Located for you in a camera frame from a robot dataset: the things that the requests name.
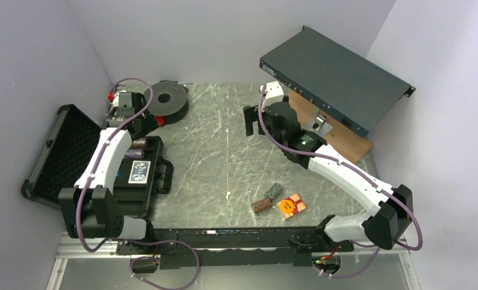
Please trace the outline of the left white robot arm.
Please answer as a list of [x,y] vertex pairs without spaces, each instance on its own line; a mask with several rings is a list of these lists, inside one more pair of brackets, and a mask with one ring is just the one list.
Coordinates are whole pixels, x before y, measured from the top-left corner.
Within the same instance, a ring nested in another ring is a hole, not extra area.
[[141,105],[118,127],[101,130],[95,151],[80,178],[72,187],[59,192],[59,205],[70,237],[129,239],[142,254],[155,248],[156,237],[147,231],[147,221],[122,213],[113,195],[117,172],[132,144],[126,127],[142,116],[149,104]]

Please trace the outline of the grey-green poker chip stack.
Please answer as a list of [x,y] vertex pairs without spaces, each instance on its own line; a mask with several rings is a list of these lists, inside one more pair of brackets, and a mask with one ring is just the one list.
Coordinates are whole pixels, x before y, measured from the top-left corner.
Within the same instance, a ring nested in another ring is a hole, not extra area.
[[263,195],[269,201],[273,202],[283,192],[283,186],[279,183],[274,183]]

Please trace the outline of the purple poker chip stack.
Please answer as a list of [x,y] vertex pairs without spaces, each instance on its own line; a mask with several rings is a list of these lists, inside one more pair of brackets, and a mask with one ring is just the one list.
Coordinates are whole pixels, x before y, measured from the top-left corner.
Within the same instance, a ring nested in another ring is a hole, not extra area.
[[145,157],[145,152],[143,149],[128,149],[124,156],[134,160],[142,160]]

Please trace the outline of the red-brown poker chip stack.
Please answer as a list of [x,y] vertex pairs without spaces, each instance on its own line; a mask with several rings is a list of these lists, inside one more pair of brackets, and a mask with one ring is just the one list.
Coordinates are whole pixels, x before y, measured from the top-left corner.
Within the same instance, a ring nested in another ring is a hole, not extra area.
[[133,140],[131,148],[146,148],[148,146],[148,140],[146,138],[140,138]]

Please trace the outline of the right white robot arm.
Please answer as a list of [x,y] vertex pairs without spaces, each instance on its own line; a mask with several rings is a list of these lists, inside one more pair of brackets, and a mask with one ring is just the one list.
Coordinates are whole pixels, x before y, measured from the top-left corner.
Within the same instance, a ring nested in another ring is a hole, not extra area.
[[265,109],[243,108],[246,135],[270,137],[292,162],[332,181],[353,197],[364,213],[349,216],[330,214],[316,227],[315,242],[323,251],[339,242],[368,240],[384,250],[392,249],[412,222],[412,191],[379,181],[351,163],[315,132],[301,128],[296,111],[288,101],[278,101]]

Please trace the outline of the black poker set case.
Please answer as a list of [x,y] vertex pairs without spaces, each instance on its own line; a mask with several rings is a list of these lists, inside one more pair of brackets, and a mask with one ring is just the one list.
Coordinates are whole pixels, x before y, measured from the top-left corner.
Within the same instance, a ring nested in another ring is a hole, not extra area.
[[[99,133],[97,123],[77,106],[61,106],[33,169],[21,186],[22,196],[58,209],[59,192],[72,187],[80,178],[95,151]],[[162,139],[158,136],[146,139],[145,157],[139,160],[151,162],[147,183],[128,183],[132,162],[138,159],[124,157],[113,189],[121,212],[137,218],[148,218],[154,197],[168,194],[172,186],[173,165],[162,156]]]

